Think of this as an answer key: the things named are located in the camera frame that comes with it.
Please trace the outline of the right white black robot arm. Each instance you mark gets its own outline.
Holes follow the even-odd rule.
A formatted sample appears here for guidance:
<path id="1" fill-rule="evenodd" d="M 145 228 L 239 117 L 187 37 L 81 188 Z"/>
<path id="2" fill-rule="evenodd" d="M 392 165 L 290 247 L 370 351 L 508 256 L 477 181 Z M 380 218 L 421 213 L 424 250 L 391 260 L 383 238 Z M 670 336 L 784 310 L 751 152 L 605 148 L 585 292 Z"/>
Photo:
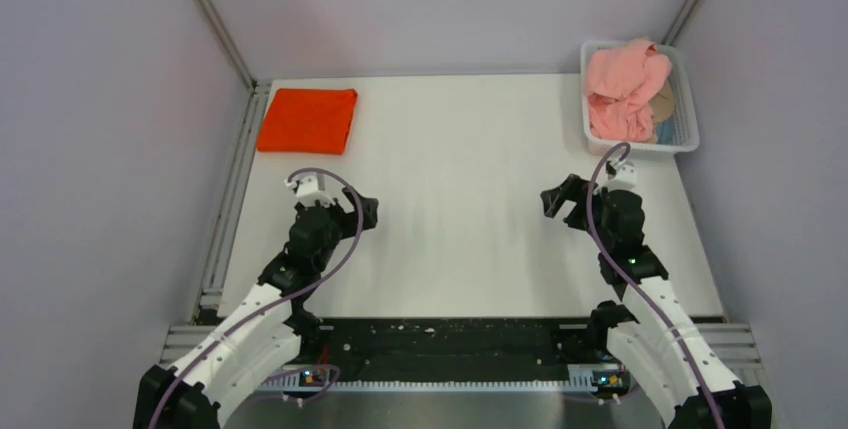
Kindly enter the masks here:
<path id="1" fill-rule="evenodd" d="M 571 174 L 540 198 L 548 218 L 573 203 L 564 222 L 598 244 L 601 275 L 618 297 L 590 315 L 586 346 L 594 358 L 621 362 L 668 428 L 771 426 L 773 405 L 766 391 L 745 384 L 721 361 L 645 243 L 639 195 L 594 187 Z"/>

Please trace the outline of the pink t shirt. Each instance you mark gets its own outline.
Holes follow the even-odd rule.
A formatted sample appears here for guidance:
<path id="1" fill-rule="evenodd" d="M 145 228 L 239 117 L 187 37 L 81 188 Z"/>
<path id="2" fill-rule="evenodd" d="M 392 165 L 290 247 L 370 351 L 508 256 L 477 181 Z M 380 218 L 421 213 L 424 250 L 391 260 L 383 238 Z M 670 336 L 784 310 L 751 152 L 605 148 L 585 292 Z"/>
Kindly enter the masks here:
<path id="1" fill-rule="evenodd" d="M 584 81 L 591 133 L 606 140 L 657 142 L 651 100 L 666 85 L 672 68 L 669 57 L 648 39 L 596 51 Z"/>

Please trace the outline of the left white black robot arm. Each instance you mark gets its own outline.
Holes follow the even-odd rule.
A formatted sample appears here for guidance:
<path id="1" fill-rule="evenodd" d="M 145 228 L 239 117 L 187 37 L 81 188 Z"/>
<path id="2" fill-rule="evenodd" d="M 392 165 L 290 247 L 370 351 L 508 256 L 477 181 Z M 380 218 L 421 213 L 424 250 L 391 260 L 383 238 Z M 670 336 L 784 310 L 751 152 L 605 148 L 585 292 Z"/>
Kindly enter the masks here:
<path id="1" fill-rule="evenodd" d="M 276 370 L 317 356 L 319 321 L 304 302 L 331 274 L 339 243 L 378 223 L 377 199 L 342 192 L 350 212 L 324 193 L 297 196 L 287 242 L 237 309 L 187 354 L 142 376 L 133 427 L 221 428 Z"/>

